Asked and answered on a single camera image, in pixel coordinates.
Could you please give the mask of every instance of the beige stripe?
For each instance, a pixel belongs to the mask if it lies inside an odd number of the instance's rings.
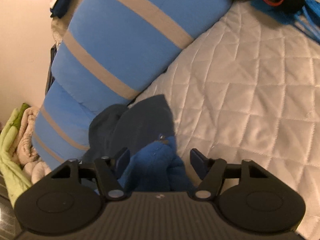
[[[33,138],[37,141],[38,144],[40,144],[40,146],[47,152],[49,153],[53,158],[55,158],[58,162],[60,163],[64,163],[64,159],[60,158],[58,155],[56,155],[55,152],[53,152],[52,150],[50,150],[38,137],[38,135],[33,132]]]
[[[51,118],[51,116],[48,114],[48,112],[45,110],[44,105],[41,106],[40,112],[42,113],[42,116],[46,119],[46,121],[51,125],[51,127],[57,132],[57,134],[64,139],[66,142],[68,142],[71,146],[87,151],[89,150],[88,146],[83,146],[77,142],[75,142],[73,139],[71,139],[61,128],[58,126],[58,124]]]
[[[82,48],[69,31],[63,36],[63,41],[72,55],[113,92],[129,100],[134,99],[139,94],[139,91],[132,89],[101,66],[98,61]]]
[[[193,38],[173,19],[148,0],[117,0],[145,19],[180,49],[186,48]]]

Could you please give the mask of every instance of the bed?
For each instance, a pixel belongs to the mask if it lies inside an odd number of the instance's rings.
[[[140,96],[164,94],[188,175],[197,148],[229,163],[252,159],[301,194],[298,228],[320,238],[320,46],[249,2],[189,45]]]

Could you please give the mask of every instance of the white wall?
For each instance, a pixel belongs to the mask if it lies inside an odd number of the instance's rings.
[[[23,102],[40,107],[54,44],[50,0],[0,0],[0,122]]]

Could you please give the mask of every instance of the quilted bedding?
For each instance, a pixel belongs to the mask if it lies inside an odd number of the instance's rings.
[[[236,2],[137,99],[164,94],[178,153],[252,159],[304,198],[298,231],[320,239],[320,46]]]

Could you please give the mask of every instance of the black round object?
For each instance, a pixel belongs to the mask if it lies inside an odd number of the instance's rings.
[[[253,179],[221,194],[218,206],[235,226],[259,233],[276,233],[296,227],[305,213],[301,196],[283,183]]]
[[[23,227],[37,234],[62,235],[80,229],[102,208],[100,197],[80,184],[59,180],[47,187],[33,187],[17,199],[14,210]]]

